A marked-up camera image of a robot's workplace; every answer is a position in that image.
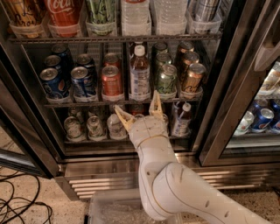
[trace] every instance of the refrigerator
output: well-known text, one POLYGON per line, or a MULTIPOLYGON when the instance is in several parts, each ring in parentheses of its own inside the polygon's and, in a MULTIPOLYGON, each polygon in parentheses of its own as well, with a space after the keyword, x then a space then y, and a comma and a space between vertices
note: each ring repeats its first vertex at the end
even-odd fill
POLYGON ((253 100, 280 98, 258 94, 280 56, 279 8, 277 0, 222 0, 222 23, 216 33, 159 35, 153 22, 151 35, 125 36, 117 24, 116 36, 16 38, 9 32, 10 20, 1 5, 0 121, 21 152, 1 149, 0 165, 55 179, 71 200, 88 200, 99 190, 137 188, 139 160, 128 137, 107 137, 98 142, 66 138, 63 122, 69 108, 87 113, 89 107, 97 106, 105 108, 108 117, 114 103, 103 101, 100 92, 94 102, 50 103, 39 80, 42 62, 52 46, 62 43, 69 47, 74 60, 81 53, 90 54, 99 74, 104 55, 116 53, 122 60, 126 87, 124 100, 118 103, 126 109, 135 104, 148 107, 151 98, 134 101, 129 97, 128 43, 147 42, 151 54, 153 44, 166 41, 174 57, 179 41, 190 40, 207 68, 203 95, 163 100, 167 114, 174 102, 192 104, 190 134, 170 136, 178 161, 218 189, 279 185, 279 134, 235 135, 253 100))

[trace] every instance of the door handle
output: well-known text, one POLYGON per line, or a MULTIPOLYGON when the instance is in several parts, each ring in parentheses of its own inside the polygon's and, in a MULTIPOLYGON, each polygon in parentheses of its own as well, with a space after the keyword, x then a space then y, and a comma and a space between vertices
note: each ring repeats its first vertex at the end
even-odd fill
POLYGON ((264 21, 262 24, 268 26, 268 29, 264 41, 262 42, 262 46, 255 58, 254 70, 256 72, 264 71, 280 56, 279 11, 280 3, 277 2, 276 7, 269 12, 269 18, 267 21, 264 21))

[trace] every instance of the speckled floor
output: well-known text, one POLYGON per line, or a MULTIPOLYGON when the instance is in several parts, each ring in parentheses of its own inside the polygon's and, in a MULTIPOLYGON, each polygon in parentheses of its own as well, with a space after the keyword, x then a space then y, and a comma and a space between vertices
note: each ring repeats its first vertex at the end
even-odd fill
MULTIPOLYGON (((11 143, 11 140, 0 129, 0 147, 7 150, 17 150, 17 146, 11 143)), ((1 168, 0 179, 5 179, 4 176, 13 174, 14 171, 1 168)), ((37 180, 32 176, 21 176, 7 179, 15 186, 13 197, 23 197, 32 200, 38 189, 37 180)), ((40 189, 36 202, 44 202, 52 208, 52 224, 83 224, 84 217, 88 214, 89 202, 71 201, 62 192, 60 187, 53 179, 39 178, 40 189)), ((227 196, 236 200, 256 214, 259 214, 264 219, 273 224, 280 224, 280 205, 277 195, 272 189, 251 189, 251 190, 226 190, 223 191, 227 196)), ((8 182, 0 183, 0 207, 3 206, 3 200, 8 200, 13 193, 11 184, 8 182)), ((18 207, 17 201, 10 203, 11 207, 18 207)), ((4 209, 0 208, 0 223, 2 222, 4 209)), ((24 222, 16 218, 9 224, 28 223, 40 224, 47 219, 47 210, 45 206, 31 206, 25 213, 21 215, 24 222)), ((207 222, 189 213, 182 213, 183 222, 185 224, 207 224, 207 222)))

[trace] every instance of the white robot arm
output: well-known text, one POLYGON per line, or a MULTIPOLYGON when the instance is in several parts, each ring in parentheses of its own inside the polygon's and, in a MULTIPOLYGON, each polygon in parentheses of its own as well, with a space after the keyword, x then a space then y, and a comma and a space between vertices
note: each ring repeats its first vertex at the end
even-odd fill
POLYGON ((157 91, 150 115, 136 119, 115 106, 139 156, 139 190, 145 212, 156 221, 196 214, 213 224, 270 223, 210 186, 180 164, 170 144, 157 91))

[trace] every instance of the beverage cooler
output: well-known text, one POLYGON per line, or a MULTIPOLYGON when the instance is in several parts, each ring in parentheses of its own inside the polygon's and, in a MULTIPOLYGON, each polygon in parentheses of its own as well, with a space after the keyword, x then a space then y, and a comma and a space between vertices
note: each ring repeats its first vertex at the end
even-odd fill
POLYGON ((157 90, 180 163, 218 189, 279 185, 277 0, 72 2, 1 1, 1 127, 21 152, 0 165, 71 200, 137 188, 114 106, 147 116, 157 90))

